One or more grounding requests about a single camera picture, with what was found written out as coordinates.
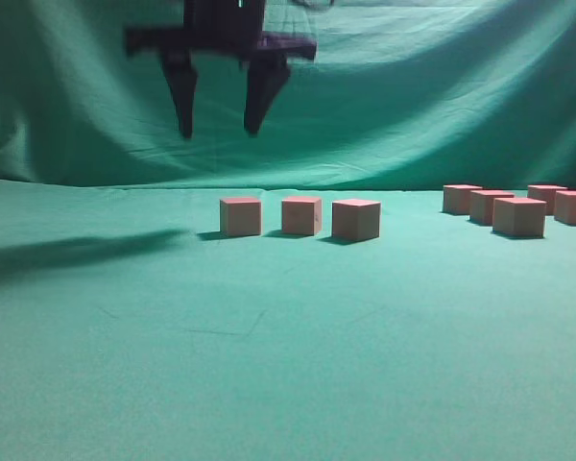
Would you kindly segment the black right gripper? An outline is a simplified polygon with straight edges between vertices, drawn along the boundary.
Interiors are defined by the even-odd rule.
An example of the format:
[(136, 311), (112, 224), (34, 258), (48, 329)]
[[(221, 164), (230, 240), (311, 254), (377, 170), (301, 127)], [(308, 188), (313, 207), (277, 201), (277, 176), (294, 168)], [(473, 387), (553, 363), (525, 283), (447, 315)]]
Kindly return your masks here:
[(244, 129), (257, 136), (275, 98), (289, 80), (288, 57), (314, 60), (317, 43), (295, 33), (263, 29), (264, 1), (186, 1), (180, 25), (130, 26), (125, 52), (160, 56), (175, 106), (180, 134), (193, 133), (193, 104), (198, 73), (190, 55), (203, 52), (251, 61), (247, 76)]

